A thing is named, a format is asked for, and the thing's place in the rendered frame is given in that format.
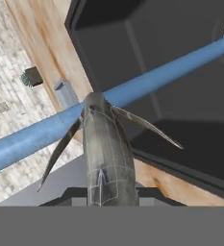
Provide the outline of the black sink basin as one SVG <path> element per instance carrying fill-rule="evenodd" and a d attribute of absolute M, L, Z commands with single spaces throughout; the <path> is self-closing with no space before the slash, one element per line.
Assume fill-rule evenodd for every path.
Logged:
<path fill-rule="evenodd" d="M 106 91 L 219 40 L 224 0 L 72 0 L 65 28 Z M 179 143 L 123 120 L 137 158 L 224 198 L 224 56 L 126 109 Z"/>

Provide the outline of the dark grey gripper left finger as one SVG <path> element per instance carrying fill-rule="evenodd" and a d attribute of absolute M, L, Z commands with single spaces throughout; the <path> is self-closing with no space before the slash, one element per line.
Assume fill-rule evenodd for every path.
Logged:
<path fill-rule="evenodd" d="M 85 187 L 69 187 L 61 197 L 41 204 L 42 207 L 86 207 L 87 189 Z"/>

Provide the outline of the grey-blue tap base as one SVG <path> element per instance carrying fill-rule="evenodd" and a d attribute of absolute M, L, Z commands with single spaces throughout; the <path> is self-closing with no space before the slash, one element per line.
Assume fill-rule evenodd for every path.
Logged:
<path fill-rule="evenodd" d="M 54 90 L 64 109 L 79 103 L 78 97 L 69 81 L 60 79 L 55 85 Z"/>

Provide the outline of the blue tap spout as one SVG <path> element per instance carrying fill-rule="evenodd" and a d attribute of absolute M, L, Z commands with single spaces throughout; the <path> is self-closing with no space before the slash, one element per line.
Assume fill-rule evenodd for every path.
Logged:
<path fill-rule="evenodd" d="M 104 92 L 113 105 L 125 107 L 198 67 L 224 55 L 224 37 Z M 81 114 L 84 103 L 0 138 L 0 171 L 61 139 Z"/>

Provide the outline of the grey fish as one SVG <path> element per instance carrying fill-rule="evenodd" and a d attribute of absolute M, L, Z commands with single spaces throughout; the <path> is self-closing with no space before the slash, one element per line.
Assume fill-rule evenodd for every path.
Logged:
<path fill-rule="evenodd" d="M 111 104 L 103 93 L 91 92 L 84 101 L 81 114 L 51 155 L 41 179 L 47 179 L 72 137 L 82 130 L 87 167 L 87 204 L 90 207 L 137 206 L 135 162 L 119 116 L 151 130 L 176 147 L 181 146 L 147 120 Z"/>

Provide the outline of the small dark block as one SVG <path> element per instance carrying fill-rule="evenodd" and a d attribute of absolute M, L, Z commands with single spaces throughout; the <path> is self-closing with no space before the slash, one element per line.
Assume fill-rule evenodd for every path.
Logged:
<path fill-rule="evenodd" d="M 20 80 L 25 86 L 29 87 L 39 86 L 43 83 L 43 79 L 35 66 L 27 68 L 21 74 Z"/>

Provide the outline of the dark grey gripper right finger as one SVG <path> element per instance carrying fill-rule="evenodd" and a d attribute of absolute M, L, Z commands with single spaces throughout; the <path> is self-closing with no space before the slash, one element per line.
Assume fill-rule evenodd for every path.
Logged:
<path fill-rule="evenodd" d="M 139 196 L 139 205 L 142 206 L 173 206 L 183 207 L 184 204 L 166 198 L 163 194 L 155 187 L 138 187 L 137 193 Z"/>

